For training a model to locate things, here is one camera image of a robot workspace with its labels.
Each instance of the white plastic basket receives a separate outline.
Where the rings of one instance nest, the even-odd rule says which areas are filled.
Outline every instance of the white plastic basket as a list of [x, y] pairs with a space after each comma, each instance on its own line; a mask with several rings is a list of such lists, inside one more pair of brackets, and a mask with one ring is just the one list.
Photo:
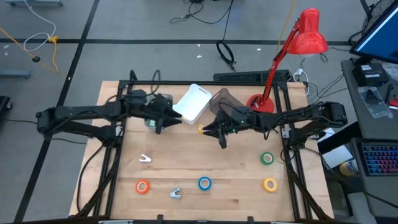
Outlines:
[[211, 99], [211, 93], [204, 88], [192, 84], [182, 99], [173, 105], [173, 110], [180, 113], [188, 124], [194, 124], [206, 110]]

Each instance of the white cable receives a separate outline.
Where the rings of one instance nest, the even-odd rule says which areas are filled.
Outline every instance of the white cable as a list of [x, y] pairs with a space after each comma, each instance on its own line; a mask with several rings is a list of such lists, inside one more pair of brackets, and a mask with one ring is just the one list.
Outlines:
[[[32, 35], [31, 37], [29, 37], [28, 39], [26, 39], [26, 40], [24, 41], [24, 49], [25, 49], [26, 51], [28, 51], [28, 52], [33, 52], [33, 51], [38, 50], [39, 48], [41, 48], [41, 47], [49, 40], [49, 38], [51, 38], [52, 36], [54, 36], [54, 33], [55, 33], [55, 31], [57, 30], [57, 26], [56, 26], [54, 23], [52, 23], [52, 22], [50, 22], [50, 21], [44, 19], [43, 17], [39, 16], [36, 12], [34, 12], [34, 11], [32, 10], [32, 8], [30, 8], [30, 6], [28, 5], [28, 3], [27, 3], [26, 0], [24, 0], [24, 2], [25, 2], [25, 4], [26, 4], [27, 8], [28, 8], [33, 14], [35, 14], [37, 17], [41, 18], [41, 19], [44, 20], [45, 22], [48, 22], [49, 24], [51, 24], [51, 25], [54, 26], [54, 31], [52, 32], [51, 35], [48, 34], [48, 33], [46, 33], [46, 32], [39, 32], [39, 33], [37, 33], [37, 34]], [[33, 49], [33, 50], [28, 50], [28, 49], [26, 49], [26, 46], [25, 46], [26, 43], [27, 43], [28, 41], [30, 41], [30, 39], [32, 39], [32, 38], [34, 38], [34, 37], [36, 37], [36, 36], [38, 36], [38, 35], [47, 35], [47, 39], [46, 39], [42, 44], [40, 44], [38, 47], [36, 47], [36, 48]]]
[[[301, 68], [297, 69], [297, 71], [293, 74], [294, 82], [299, 82], [298, 80], [296, 80], [295, 76], [298, 75], [298, 79], [300, 79], [301, 74], [304, 74], [306, 82], [309, 83], [310, 81], [308, 79], [308, 75]], [[305, 93], [305, 96], [308, 96], [309, 93], [310, 93], [310, 88], [307, 86], [307, 92]]]

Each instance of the wooden table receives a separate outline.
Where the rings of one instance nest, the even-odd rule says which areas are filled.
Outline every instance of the wooden table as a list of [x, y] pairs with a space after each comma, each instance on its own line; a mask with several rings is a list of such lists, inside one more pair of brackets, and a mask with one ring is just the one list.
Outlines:
[[[98, 105], [116, 94], [118, 82], [103, 82]], [[187, 92], [189, 86], [161, 85], [158, 92], [173, 95], [174, 103]], [[220, 88], [229, 92], [240, 102], [255, 93], [262, 93], [261, 86], [202, 86], [212, 94]], [[302, 83], [288, 83], [292, 109], [307, 105]], [[134, 85], [134, 89], [149, 91], [149, 85]], [[253, 216], [255, 221], [294, 221], [286, 166], [279, 154], [282, 150], [280, 134], [271, 132], [265, 141], [261, 133], [243, 131], [230, 134], [228, 147], [221, 149], [218, 140], [198, 134], [198, 124], [209, 124], [215, 116], [207, 109], [194, 124], [183, 123], [169, 127], [156, 135], [144, 126], [144, 121], [129, 118], [124, 133], [123, 150], [119, 164], [118, 180], [111, 218], [154, 220], [163, 214], [165, 220], [227, 220], [243, 221]], [[94, 120], [94, 125], [107, 124], [104, 120]], [[89, 139], [82, 165], [99, 148], [100, 142]], [[318, 150], [313, 140], [306, 146]], [[81, 206], [90, 199], [98, 186], [103, 163], [103, 149], [88, 165], [82, 180]], [[263, 152], [271, 152], [273, 164], [265, 166], [260, 161]], [[149, 164], [139, 162], [141, 154], [152, 158]], [[319, 155], [301, 151], [307, 189], [325, 213], [333, 217], [328, 189]], [[209, 191], [198, 188], [198, 179], [208, 176], [213, 185]], [[273, 177], [278, 189], [267, 192], [262, 188], [265, 178]], [[141, 195], [135, 191], [139, 179], [150, 182], [148, 193]], [[182, 198], [170, 198], [170, 191], [181, 188]], [[302, 196], [297, 190], [300, 216], [305, 217]], [[106, 197], [103, 194], [104, 212]], [[76, 194], [70, 214], [76, 214]]]

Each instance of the gray floor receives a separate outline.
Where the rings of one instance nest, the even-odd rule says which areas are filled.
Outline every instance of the gray floor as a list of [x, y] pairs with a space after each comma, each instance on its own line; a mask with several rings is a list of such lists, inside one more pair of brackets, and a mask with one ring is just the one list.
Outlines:
[[[198, 17], [215, 20], [228, 7], [229, 1], [206, 1]], [[282, 30], [291, 1], [237, 0], [233, 6], [227, 39], [277, 40]], [[88, 18], [93, 0], [67, 0], [63, 8], [34, 7], [38, 14], [57, 25], [61, 39], [79, 39]], [[189, 19], [169, 24], [172, 17], [185, 15], [188, 4], [182, 0], [101, 0], [89, 39], [219, 39], [224, 21], [215, 25]], [[359, 1], [298, 1], [292, 19], [302, 9], [317, 7], [321, 11], [321, 32], [326, 39], [346, 41], [360, 30], [364, 12]], [[17, 38], [28, 38], [37, 32], [50, 32], [51, 26], [34, 17], [25, 7], [9, 7], [0, 1], [0, 26]], [[44, 70], [15, 44], [0, 44], [0, 68], [27, 69], [32, 77], [3, 78], [0, 95], [12, 98], [14, 108], [10, 119], [35, 120], [35, 113], [55, 106], [69, 70], [77, 44], [59, 44], [57, 63], [60, 75]], [[237, 61], [237, 71], [267, 70], [275, 54], [275, 45], [230, 45]], [[46, 44], [35, 54], [52, 65], [53, 45]], [[350, 58], [347, 52], [330, 49], [329, 62], [319, 56], [308, 58], [303, 66], [310, 82], [323, 88], [341, 75], [340, 61]], [[288, 55], [281, 69], [292, 72], [300, 67], [302, 57]], [[103, 80], [127, 79], [134, 69], [140, 80], [151, 78], [156, 69], [164, 80], [212, 80], [213, 74], [230, 72], [220, 59], [214, 45], [157, 44], [117, 45], [86, 44], [76, 68], [65, 105], [93, 105], [96, 103]], [[331, 91], [345, 87], [344, 80]], [[331, 95], [325, 100], [338, 101], [346, 106], [349, 122], [356, 121], [347, 91]], [[85, 141], [84, 138], [67, 136]], [[43, 138], [35, 126], [5, 122], [0, 129], [0, 223], [12, 222], [21, 202]], [[30, 201], [25, 221], [63, 218], [68, 215], [84, 146], [65, 142], [51, 142], [42, 172]]]

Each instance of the monitor screen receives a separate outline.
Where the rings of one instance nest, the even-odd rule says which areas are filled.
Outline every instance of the monitor screen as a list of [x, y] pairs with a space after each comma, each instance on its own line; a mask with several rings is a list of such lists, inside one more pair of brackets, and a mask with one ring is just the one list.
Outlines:
[[398, 63], [398, 1], [383, 12], [350, 53]]

